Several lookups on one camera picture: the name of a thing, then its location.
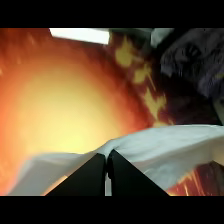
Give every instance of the white cloth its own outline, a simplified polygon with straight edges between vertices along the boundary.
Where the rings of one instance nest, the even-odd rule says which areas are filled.
[[[113,139],[97,150],[80,154],[44,154],[27,161],[8,195],[42,195],[56,180],[69,175],[95,153],[117,150],[162,189],[167,190],[199,164],[224,165],[224,127],[180,125],[150,128]],[[106,180],[106,195],[110,195]]]

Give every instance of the crumpled dark fabric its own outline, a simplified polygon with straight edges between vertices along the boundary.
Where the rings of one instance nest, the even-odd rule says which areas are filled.
[[[193,28],[161,57],[161,72],[191,82],[207,98],[224,96],[224,28]]]

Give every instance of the white fabric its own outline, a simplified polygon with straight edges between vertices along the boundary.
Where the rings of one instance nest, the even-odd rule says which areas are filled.
[[[8,195],[41,195],[57,179],[69,175],[95,153],[117,150],[152,181],[166,190],[197,165],[212,160],[224,165],[224,127],[181,125],[150,128],[108,141],[84,155],[44,154],[27,161]],[[106,195],[110,195],[106,181]]]

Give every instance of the white object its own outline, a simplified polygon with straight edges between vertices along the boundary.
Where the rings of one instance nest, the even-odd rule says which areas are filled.
[[[107,30],[92,28],[50,28],[52,36],[71,40],[108,44],[110,34]]]
[[[150,128],[110,140],[84,155],[40,155],[24,164],[9,195],[42,195],[51,184],[74,172],[95,153],[108,157],[113,149],[167,190],[199,164],[214,160],[224,165],[224,127],[180,125]],[[111,195],[108,178],[106,195]]]

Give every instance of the white rectangular light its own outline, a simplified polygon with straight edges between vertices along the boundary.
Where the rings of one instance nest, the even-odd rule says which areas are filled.
[[[50,32],[54,37],[100,44],[108,44],[110,38],[109,31],[92,28],[50,28]]]

